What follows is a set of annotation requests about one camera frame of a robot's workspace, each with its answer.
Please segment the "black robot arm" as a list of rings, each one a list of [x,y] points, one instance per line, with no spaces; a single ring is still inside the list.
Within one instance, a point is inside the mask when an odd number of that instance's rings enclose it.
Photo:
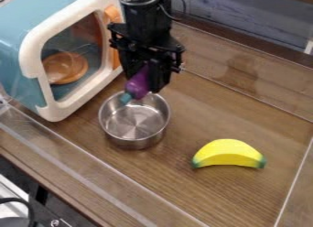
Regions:
[[[148,68],[148,91],[159,92],[182,71],[183,45],[171,36],[171,0],[120,0],[123,22],[111,22],[109,47],[119,52],[125,78]]]

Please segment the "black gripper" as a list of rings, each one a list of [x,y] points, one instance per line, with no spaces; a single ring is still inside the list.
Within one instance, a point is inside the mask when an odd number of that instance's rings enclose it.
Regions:
[[[162,33],[152,41],[144,42],[135,39],[123,23],[109,23],[109,47],[120,56],[120,65],[129,80],[148,61],[150,91],[158,93],[168,84],[171,71],[182,71],[183,45],[175,40],[170,32]]]

